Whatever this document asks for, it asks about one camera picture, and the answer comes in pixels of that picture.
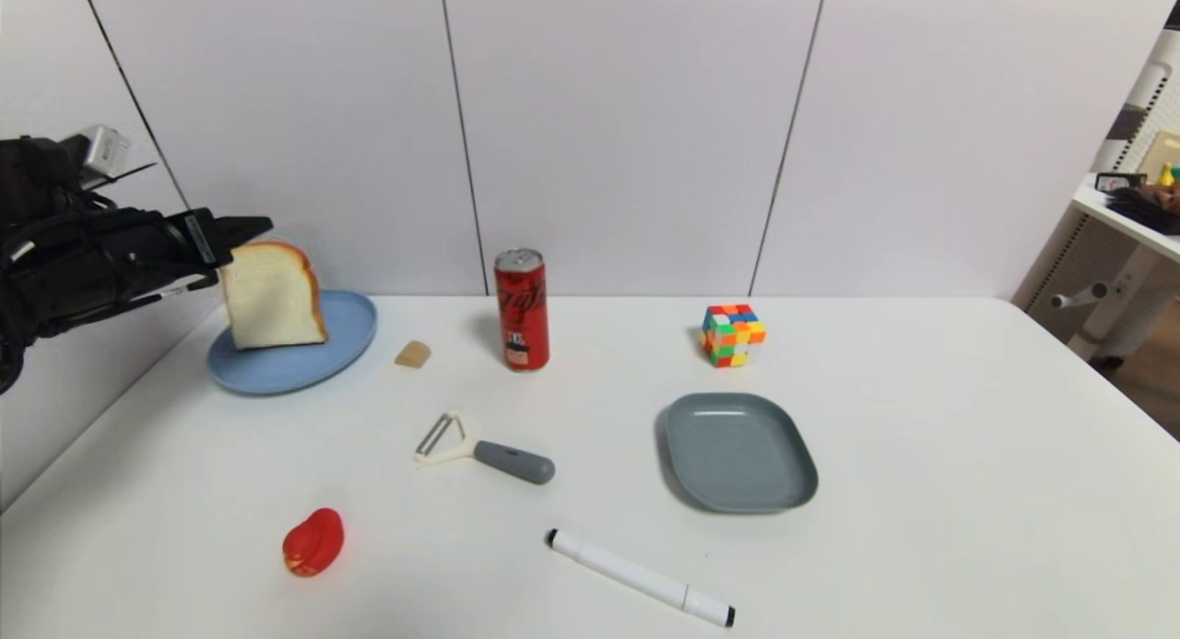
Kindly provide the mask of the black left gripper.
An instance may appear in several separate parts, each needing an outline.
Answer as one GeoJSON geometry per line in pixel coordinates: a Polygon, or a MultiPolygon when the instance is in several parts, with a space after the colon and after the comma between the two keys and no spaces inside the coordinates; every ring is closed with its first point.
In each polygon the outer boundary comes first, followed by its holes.
{"type": "Polygon", "coordinates": [[[206,207],[165,216],[104,207],[88,224],[88,304],[149,304],[218,283],[232,249],[273,231],[271,218],[212,218],[206,207]]]}

